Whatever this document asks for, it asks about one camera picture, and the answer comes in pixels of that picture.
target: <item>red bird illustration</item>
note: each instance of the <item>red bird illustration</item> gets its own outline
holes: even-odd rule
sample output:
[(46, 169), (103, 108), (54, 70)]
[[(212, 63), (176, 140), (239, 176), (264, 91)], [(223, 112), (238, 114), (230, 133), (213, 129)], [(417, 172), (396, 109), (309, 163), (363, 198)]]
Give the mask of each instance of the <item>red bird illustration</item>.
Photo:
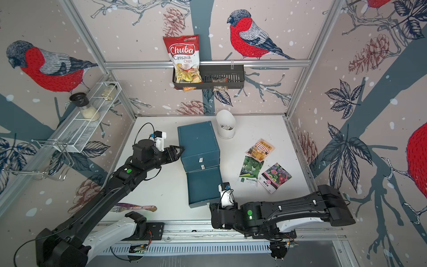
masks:
[(264, 55), (280, 55), (287, 59), (293, 59), (285, 55), (282, 49), (269, 38), (268, 33), (255, 24), (247, 10), (233, 11), (227, 23), (231, 24), (231, 45), (242, 54), (242, 59), (245, 57), (260, 59)]
[(365, 17), (365, 13), (366, 13), (366, 11), (368, 11), (368, 9), (370, 7), (377, 9), (377, 15), (375, 17), (379, 17), (379, 16), (382, 16), (383, 14), (380, 14), (378, 12), (378, 9), (380, 7), (382, 7), (383, 5), (387, 4), (388, 2), (390, 2), (391, 0), (357, 0), (357, 1), (354, 1), (353, 3), (349, 4), (349, 6), (354, 5), (355, 3), (360, 2), (360, 1), (363, 1), (363, 2), (368, 4), (368, 8), (362, 14), (363, 17)]
[(88, 69), (98, 66), (67, 54), (43, 50), (27, 41), (13, 42), (6, 55), (13, 68), (19, 66), (38, 85), (54, 92), (71, 92), (83, 83)]
[[(409, 138), (406, 154), (408, 171), (396, 170), (392, 167), (390, 159), (383, 158), (388, 162), (391, 170), (387, 179), (391, 179), (393, 172), (405, 175), (414, 181), (421, 193), (427, 198), (427, 123), (418, 128)], [(415, 211), (408, 203), (403, 203), (403, 205), (410, 208), (417, 217), (413, 223), (420, 224), (420, 216), (427, 211), (427, 206), (420, 211)]]

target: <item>table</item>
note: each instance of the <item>table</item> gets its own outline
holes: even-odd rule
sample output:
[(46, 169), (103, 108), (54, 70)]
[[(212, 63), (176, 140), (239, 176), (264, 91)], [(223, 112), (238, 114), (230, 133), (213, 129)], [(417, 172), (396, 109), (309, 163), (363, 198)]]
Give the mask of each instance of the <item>table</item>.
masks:
[[(219, 149), (221, 151), (220, 170), (223, 182), (229, 182), (233, 195), (239, 205), (250, 201), (279, 201), (301, 197), (310, 193), (298, 162), (295, 149), (289, 137), (286, 125), (280, 115), (242, 115), (235, 116), (236, 133), (232, 139), (222, 139), (216, 132), (215, 116), (183, 116), (183, 117), (138, 117), (126, 142), (116, 169), (132, 155), (135, 136), (143, 124), (151, 122), (156, 131), (167, 133), (165, 147), (178, 146), (178, 126), (212, 121)], [(145, 126), (137, 140), (147, 138), (152, 133), (150, 125)], [(292, 178), (281, 185), (276, 192), (270, 194), (261, 184), (251, 185), (239, 181), (238, 176), (246, 156), (245, 152), (260, 138), (271, 143), (276, 150), (265, 160), (261, 172), (275, 163), (287, 170)], [(147, 173), (151, 178), (157, 169)], [(138, 210), (147, 220), (210, 220), (211, 212), (207, 206), (190, 208), (188, 206), (187, 176), (181, 160), (162, 166), (156, 178), (141, 182), (138, 187), (120, 202), (135, 205), (155, 205), (156, 212)], [(102, 221), (120, 220), (125, 212), (109, 212)]]

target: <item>white cup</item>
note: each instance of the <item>white cup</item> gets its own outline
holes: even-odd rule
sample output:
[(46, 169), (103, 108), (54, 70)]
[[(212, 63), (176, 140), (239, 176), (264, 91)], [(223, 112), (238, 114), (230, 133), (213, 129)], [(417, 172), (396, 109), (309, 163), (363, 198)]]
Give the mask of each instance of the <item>white cup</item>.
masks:
[(216, 122), (218, 123), (218, 134), (221, 138), (233, 138), (236, 131), (236, 119), (228, 110), (221, 110), (216, 114)]

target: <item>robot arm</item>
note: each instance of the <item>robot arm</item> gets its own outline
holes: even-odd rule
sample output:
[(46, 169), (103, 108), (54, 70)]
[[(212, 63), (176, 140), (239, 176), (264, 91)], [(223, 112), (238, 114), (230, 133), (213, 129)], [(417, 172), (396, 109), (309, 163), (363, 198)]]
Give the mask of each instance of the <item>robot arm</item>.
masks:
[(108, 247), (115, 241), (122, 240), (123, 237), (129, 237), (137, 231), (138, 225), (142, 225), (137, 223), (138, 217), (131, 217), (134, 222), (126, 220), (124, 224), (128, 225), (128, 230), (120, 230), (114, 234), (108, 231), (99, 235), (97, 233), (98, 241), (100, 238), (101, 240), (107, 239), (108, 242), (104, 242), (104, 245), (91, 237), (87, 238), (96, 224), (117, 202), (133, 191), (140, 182), (149, 180), (146, 179), (148, 171), (177, 161), (184, 151), (183, 147), (170, 146), (161, 152), (154, 141), (148, 139), (140, 140), (132, 148), (133, 156), (129, 157), (126, 163), (113, 173), (103, 192), (98, 193), (81, 210), (58, 225), (53, 231), (46, 228), (37, 235), (36, 259), (38, 266), (83, 267), (88, 261), (88, 255), (90, 258), (96, 256), (102, 251), (102, 246), (106, 244)]
[(340, 192), (328, 185), (304, 197), (277, 202), (248, 202), (237, 209), (229, 183), (219, 186), (221, 203), (211, 204), (212, 227), (234, 229), (246, 237), (273, 241), (286, 238), (298, 226), (329, 222), (331, 226), (356, 223)]

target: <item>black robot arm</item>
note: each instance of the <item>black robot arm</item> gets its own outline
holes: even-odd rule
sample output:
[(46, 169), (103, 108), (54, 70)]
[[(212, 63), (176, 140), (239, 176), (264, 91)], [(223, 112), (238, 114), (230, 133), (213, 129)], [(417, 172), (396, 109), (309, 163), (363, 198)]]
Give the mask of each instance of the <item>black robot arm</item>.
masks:
[(144, 139), (133, 145), (133, 156), (117, 169), (107, 181), (104, 191), (54, 230), (45, 228), (37, 235), (36, 259), (40, 267), (85, 266), (90, 246), (83, 242), (97, 223), (140, 182), (147, 172), (177, 161), (183, 147), (166, 147), (163, 152), (152, 140)]
[(317, 217), (331, 226), (356, 223), (340, 192), (328, 185), (319, 185), (317, 192), (304, 197), (277, 202), (248, 202), (237, 209), (222, 208), (221, 203), (211, 204), (212, 227), (235, 229), (245, 236), (258, 235), (269, 239), (284, 238), (276, 223), (304, 217)]

